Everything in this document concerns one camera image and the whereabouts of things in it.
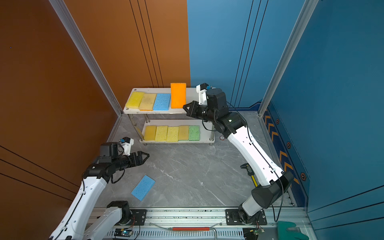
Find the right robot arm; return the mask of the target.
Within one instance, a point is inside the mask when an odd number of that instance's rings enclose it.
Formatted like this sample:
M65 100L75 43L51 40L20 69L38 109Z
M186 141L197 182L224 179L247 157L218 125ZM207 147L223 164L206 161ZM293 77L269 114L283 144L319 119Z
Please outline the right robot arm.
M291 172L283 171L257 143L245 118L231 111L226 94L219 88L207 84L196 87L198 101L184 105L187 116L211 122L215 130L229 140L243 155L256 175L258 185L251 196L239 206L242 223L254 222L257 214L269 208L278 198L283 197L294 181Z

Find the green sponge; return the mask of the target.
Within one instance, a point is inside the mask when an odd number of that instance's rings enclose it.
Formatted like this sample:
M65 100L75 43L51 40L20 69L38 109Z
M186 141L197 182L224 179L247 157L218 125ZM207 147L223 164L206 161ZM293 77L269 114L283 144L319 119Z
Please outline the green sponge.
M189 126L189 141L200 140L200 126Z

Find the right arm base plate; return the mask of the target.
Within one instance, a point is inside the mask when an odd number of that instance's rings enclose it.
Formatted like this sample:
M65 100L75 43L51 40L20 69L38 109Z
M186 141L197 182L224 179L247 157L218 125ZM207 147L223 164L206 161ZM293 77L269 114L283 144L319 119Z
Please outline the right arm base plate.
M265 212L263 210L257 212L253 216L247 215L245 211L240 209L226 209L225 213L228 226L266 226L268 224Z

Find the small blue sponge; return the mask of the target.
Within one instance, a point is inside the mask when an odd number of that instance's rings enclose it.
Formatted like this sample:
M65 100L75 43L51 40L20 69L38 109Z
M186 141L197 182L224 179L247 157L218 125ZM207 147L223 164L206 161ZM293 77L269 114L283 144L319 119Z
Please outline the small blue sponge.
M157 94L153 111L168 111L170 107L171 94Z

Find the orange sponge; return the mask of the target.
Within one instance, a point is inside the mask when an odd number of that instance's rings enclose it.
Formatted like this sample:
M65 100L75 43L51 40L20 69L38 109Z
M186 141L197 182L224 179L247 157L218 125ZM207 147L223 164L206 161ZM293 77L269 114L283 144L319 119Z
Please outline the orange sponge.
M171 108L182 109L187 103L187 84L171 83Z

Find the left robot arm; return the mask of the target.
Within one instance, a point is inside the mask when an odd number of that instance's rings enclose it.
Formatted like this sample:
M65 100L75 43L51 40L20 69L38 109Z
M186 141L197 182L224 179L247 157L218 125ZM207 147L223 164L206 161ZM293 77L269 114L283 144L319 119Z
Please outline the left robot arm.
M116 225L141 227L145 224L146 211L132 211L128 201L113 201L102 215L88 227L88 220L95 204L108 183L117 183L113 175L128 168L143 165L149 154L131 152L134 140L123 138L119 142L104 143L100 155L82 174L80 189L67 213L51 233L51 240L102 240Z

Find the thick yellow sponge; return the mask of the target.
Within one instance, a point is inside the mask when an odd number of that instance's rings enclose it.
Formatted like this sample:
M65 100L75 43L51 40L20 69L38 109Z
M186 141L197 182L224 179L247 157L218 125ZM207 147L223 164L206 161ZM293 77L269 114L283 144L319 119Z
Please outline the thick yellow sponge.
M146 126L144 133L144 141L152 142L155 141L157 126Z

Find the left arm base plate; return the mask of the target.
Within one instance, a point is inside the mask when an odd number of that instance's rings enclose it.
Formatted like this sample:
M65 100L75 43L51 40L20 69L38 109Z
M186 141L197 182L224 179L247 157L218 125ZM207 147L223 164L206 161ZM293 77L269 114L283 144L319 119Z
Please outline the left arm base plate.
M118 222L118 225L128 226L128 227L144 226L146 221L146 216L147 216L146 209L130 210L130 217L122 219L120 222Z

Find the tan yellow sponge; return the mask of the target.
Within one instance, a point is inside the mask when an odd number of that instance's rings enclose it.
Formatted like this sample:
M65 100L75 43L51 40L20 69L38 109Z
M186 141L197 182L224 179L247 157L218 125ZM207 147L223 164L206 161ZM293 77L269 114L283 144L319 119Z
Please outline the tan yellow sponge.
M152 111L155 101L156 101L157 94L149 94L145 93L143 95L142 101L139 105L140 111Z

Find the dark yellow sponge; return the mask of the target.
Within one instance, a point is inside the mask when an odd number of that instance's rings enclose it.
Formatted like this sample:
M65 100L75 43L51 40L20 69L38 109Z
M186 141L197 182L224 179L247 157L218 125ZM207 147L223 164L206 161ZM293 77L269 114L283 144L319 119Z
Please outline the dark yellow sponge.
M188 141L189 140L189 126L179 126L179 141Z

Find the white two-tier shelf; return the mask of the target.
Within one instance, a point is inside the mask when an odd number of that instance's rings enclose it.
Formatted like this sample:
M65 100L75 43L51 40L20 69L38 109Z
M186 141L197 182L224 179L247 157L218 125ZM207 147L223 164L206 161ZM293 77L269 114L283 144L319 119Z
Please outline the white two-tier shelf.
M215 143L215 133L213 132L213 124L202 123L201 120L187 117L186 112L183 109L169 108L167 111L140 111L138 109L123 108L123 113L129 116L129 119L134 126L136 133L139 136L140 143L143 145L148 144L167 144L167 142L145 141L144 134L146 127L148 126L199 126L200 127L200 139L198 141L191 141L191 144L209 144ZM143 115L145 117L145 123L142 128L139 128L135 122L135 115Z

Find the light yellow sponge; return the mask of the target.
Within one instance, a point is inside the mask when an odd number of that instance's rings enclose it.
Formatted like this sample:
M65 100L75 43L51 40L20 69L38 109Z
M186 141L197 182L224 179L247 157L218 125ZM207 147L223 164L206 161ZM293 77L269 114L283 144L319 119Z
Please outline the light yellow sponge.
M157 126L155 141L156 142L166 142L168 134L168 126Z
M167 143L177 143L179 141L179 127L168 127Z

